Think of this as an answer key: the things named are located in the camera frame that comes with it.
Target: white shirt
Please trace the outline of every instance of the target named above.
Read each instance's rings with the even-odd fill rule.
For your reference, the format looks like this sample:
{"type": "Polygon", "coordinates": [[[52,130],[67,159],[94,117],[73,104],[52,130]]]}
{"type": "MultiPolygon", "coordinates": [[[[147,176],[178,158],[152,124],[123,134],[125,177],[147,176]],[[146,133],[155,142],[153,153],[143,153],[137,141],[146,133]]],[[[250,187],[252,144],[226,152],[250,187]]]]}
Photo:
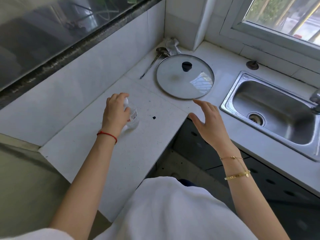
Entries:
{"type": "MultiPolygon", "coordinates": [[[[72,239],[42,229],[14,239],[72,239]]],[[[257,238],[223,202],[200,187],[183,186],[173,177],[145,179],[113,224],[96,240],[257,238]]]]}

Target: faucet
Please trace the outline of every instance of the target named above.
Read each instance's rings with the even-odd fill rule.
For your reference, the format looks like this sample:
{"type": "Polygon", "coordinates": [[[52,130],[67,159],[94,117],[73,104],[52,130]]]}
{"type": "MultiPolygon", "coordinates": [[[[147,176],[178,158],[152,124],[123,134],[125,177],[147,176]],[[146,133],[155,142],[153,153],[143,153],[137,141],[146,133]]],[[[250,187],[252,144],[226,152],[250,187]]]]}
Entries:
{"type": "Polygon", "coordinates": [[[320,115],[320,88],[318,88],[310,97],[310,101],[316,103],[317,105],[311,108],[312,112],[320,115]]]}

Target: left hand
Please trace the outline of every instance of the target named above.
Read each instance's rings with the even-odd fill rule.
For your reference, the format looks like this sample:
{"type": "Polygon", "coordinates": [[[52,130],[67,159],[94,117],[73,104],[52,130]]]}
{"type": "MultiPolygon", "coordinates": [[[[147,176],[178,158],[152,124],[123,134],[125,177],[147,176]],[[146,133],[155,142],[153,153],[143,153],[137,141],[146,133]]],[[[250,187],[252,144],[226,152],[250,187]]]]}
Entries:
{"type": "Polygon", "coordinates": [[[126,97],[129,97],[128,93],[113,94],[106,100],[106,108],[103,113],[101,130],[117,138],[130,117],[130,108],[127,107],[124,110],[126,97]]]}

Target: bottle label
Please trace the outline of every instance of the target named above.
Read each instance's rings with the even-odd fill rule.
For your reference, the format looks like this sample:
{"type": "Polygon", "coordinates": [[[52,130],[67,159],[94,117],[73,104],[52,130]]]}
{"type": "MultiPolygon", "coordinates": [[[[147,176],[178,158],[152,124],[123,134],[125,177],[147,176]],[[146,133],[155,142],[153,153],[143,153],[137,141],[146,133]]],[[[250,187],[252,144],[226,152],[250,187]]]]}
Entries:
{"type": "Polygon", "coordinates": [[[137,110],[134,111],[134,113],[132,114],[132,116],[130,116],[130,119],[127,122],[133,122],[134,119],[138,116],[138,112],[137,110]]]}

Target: sink drain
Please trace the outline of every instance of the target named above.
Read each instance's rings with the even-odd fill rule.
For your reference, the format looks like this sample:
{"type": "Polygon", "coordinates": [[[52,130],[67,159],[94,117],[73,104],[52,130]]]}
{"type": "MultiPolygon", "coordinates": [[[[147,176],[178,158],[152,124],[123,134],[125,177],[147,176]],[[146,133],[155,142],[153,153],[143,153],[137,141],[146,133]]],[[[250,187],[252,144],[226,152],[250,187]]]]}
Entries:
{"type": "Polygon", "coordinates": [[[248,114],[248,118],[249,118],[249,120],[253,121],[254,123],[256,123],[258,125],[264,126],[264,124],[265,124],[265,120],[264,120],[263,116],[259,113],[252,112],[252,113],[248,114]]]}

